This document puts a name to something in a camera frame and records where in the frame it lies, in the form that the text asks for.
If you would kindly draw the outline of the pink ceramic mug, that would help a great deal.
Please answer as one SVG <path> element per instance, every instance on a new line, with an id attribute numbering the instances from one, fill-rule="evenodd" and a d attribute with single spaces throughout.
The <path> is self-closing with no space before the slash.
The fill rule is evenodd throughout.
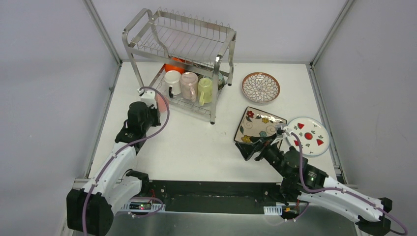
<path id="1" fill-rule="evenodd" d="M 168 105 L 166 105 L 166 103 L 165 103 L 166 97 L 163 96 L 163 95 L 157 94 L 156 95 L 156 99 L 157 99 L 157 104 L 158 104 L 158 110 L 159 110 L 159 112 L 161 114 L 167 112 Z"/>

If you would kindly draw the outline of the square flower pattern plate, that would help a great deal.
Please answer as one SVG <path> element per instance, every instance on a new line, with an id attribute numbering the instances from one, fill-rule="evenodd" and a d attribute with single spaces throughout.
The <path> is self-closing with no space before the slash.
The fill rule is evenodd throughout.
<path id="1" fill-rule="evenodd" d="M 251 138 L 268 137 L 276 133 L 276 126 L 287 120 L 274 114 L 246 107 L 235 132 L 234 141 L 253 143 Z"/>

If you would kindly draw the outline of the small clear glass cup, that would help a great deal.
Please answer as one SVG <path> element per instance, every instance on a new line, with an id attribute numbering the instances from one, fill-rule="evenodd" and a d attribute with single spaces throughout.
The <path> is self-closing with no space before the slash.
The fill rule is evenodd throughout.
<path id="1" fill-rule="evenodd" d="M 170 70 L 165 73 L 164 81 L 170 98 L 181 94 L 180 79 L 181 74 L 178 71 Z"/>

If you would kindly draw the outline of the translucent pink glass mug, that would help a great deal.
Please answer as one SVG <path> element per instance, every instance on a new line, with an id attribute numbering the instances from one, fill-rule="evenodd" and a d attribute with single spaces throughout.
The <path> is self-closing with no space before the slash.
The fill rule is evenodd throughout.
<path id="1" fill-rule="evenodd" d="M 183 98 L 196 102 L 198 92 L 198 76 L 193 72 L 184 72 L 180 78 L 181 94 Z"/>

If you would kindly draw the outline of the orange plastic bowl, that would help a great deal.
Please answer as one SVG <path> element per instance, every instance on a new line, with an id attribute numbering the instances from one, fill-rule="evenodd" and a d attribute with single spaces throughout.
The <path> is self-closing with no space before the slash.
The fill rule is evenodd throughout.
<path id="1" fill-rule="evenodd" d="M 179 58 L 176 58 L 176 57 L 173 57 L 172 60 L 175 60 L 175 61 L 178 61 L 178 62 L 185 62 L 185 60 L 179 59 Z M 165 69 L 166 72 L 172 71 L 172 70 L 177 71 L 180 74 L 183 74 L 185 72 L 184 68 L 177 67 L 177 66 L 174 66 L 174 65 L 171 65 L 171 64 L 164 64 L 164 69 Z"/>

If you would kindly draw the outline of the pale yellow ceramic mug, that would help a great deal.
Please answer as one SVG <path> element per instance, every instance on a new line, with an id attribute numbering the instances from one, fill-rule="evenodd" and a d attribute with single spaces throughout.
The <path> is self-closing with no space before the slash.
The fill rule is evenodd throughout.
<path id="1" fill-rule="evenodd" d="M 213 81 L 210 78 L 204 77 L 198 83 L 198 99 L 199 105 L 203 106 L 206 103 L 212 102 Z"/>

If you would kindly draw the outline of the stainless steel dish rack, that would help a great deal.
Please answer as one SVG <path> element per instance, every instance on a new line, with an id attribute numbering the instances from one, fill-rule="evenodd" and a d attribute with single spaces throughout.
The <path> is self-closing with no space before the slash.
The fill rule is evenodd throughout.
<path id="1" fill-rule="evenodd" d="M 144 82 L 136 64 L 136 56 L 163 65 L 171 64 L 213 79 L 215 87 L 211 103 L 200 106 L 198 101 L 193 103 L 182 95 L 170 98 L 170 103 L 201 115 L 214 124 L 221 94 L 221 90 L 218 90 L 218 74 L 224 76 L 226 85 L 232 85 L 236 36 L 236 31 L 223 23 L 212 23 L 162 8 L 155 12 L 143 8 L 124 28 L 122 43 L 141 87 L 150 86 L 168 95 L 163 82 L 164 68 L 151 82 Z M 172 60 L 173 57 L 185 62 Z"/>

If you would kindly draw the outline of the mint green ceramic bowl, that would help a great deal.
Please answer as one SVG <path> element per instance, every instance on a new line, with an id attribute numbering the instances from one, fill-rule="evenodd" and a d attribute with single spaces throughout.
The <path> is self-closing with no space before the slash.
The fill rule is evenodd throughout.
<path id="1" fill-rule="evenodd" d="M 224 86 L 225 86 L 225 79 L 224 79 L 224 76 L 221 74 L 221 73 L 219 73 L 218 74 L 218 90 L 221 90 Z"/>

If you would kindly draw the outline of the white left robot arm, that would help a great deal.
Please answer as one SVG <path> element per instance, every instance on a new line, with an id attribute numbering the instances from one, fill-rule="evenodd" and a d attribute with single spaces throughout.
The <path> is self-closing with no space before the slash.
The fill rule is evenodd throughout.
<path id="1" fill-rule="evenodd" d="M 160 111 L 154 102 L 133 102 L 127 119 L 115 137 L 113 148 L 97 173 L 80 189 L 66 196 L 68 228 L 94 236 L 110 230 L 114 216 L 134 195 L 149 195 L 147 174 L 129 167 L 147 139 L 147 131 L 159 126 Z"/>

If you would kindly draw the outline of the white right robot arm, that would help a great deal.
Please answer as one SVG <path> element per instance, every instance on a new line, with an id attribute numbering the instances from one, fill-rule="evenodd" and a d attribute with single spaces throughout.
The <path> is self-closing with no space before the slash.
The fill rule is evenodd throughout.
<path id="1" fill-rule="evenodd" d="M 296 200 L 319 205 L 344 216 L 372 236 L 390 232 L 387 213 L 392 209 L 392 200 L 368 197 L 345 186 L 310 165 L 295 146 L 281 151 L 273 144 L 274 138 L 276 135 L 256 137 L 253 143 L 235 143 L 246 161 L 258 153 L 255 161 L 267 161 L 283 177 L 277 193 L 270 194 L 271 199 L 285 205 Z"/>

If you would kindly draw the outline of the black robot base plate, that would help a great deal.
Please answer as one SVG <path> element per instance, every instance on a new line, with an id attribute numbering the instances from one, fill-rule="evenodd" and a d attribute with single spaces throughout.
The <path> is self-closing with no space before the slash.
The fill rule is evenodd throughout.
<path id="1" fill-rule="evenodd" d="M 169 212 L 264 214 L 264 207 L 294 203 L 295 196 L 268 182 L 151 180 L 140 196 L 155 196 Z"/>

